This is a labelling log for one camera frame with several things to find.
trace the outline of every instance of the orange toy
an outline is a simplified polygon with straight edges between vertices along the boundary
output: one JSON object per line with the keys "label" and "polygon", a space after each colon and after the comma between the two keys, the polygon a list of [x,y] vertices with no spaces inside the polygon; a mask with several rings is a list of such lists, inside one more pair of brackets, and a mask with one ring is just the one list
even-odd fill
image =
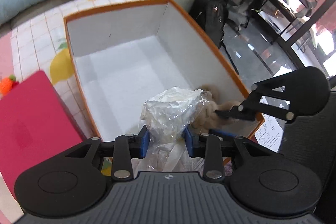
{"label": "orange toy", "polygon": [[3,96],[5,96],[16,85],[17,85],[17,82],[16,82],[16,77],[14,75],[10,75],[10,77],[5,77],[0,82],[0,93]]}

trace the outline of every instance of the plush toy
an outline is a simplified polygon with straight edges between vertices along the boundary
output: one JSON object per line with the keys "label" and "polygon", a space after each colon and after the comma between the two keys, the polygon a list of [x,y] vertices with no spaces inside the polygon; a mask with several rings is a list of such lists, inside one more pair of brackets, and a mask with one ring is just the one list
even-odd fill
{"label": "plush toy", "polygon": [[14,87],[16,87],[19,82],[16,81],[15,75],[10,75],[5,77],[0,82],[0,93],[5,96],[10,92]]}
{"label": "plush toy", "polygon": [[191,124],[192,128],[195,129],[196,134],[207,133],[210,128],[222,129],[223,126],[235,122],[235,119],[233,118],[220,118],[215,113],[215,110],[229,111],[234,105],[239,105],[239,102],[228,101],[223,104],[219,104],[219,90],[213,85],[202,85],[199,89],[207,91],[208,93],[202,111]]}

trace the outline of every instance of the stuffed animal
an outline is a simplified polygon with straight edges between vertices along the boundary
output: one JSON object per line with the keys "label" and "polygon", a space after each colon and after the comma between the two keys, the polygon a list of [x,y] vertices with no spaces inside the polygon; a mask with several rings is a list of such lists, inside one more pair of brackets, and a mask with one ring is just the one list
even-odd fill
{"label": "stuffed animal", "polygon": [[199,89],[207,91],[204,107],[198,114],[191,127],[195,129],[197,134],[207,133],[210,128],[222,129],[223,126],[232,124],[235,119],[222,119],[215,110],[229,111],[233,106],[239,105],[238,101],[228,101],[223,104],[219,103],[219,90],[213,85],[202,85]]}

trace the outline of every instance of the backpack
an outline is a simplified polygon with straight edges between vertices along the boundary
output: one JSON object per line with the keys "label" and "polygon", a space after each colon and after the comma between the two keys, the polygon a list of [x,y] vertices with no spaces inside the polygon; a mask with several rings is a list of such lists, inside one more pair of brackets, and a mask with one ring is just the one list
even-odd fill
{"label": "backpack", "polygon": [[223,44],[224,25],[229,12],[228,0],[195,0],[189,14],[219,49]]}

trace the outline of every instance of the logo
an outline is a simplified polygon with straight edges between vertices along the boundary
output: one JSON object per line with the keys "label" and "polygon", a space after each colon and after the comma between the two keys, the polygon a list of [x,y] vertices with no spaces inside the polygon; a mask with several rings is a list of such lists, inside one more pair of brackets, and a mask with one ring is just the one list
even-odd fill
{"label": "logo", "polygon": [[165,175],[165,179],[167,179],[167,180],[170,180],[170,179],[173,179],[173,178],[174,178],[174,176],[171,175],[171,174]]}

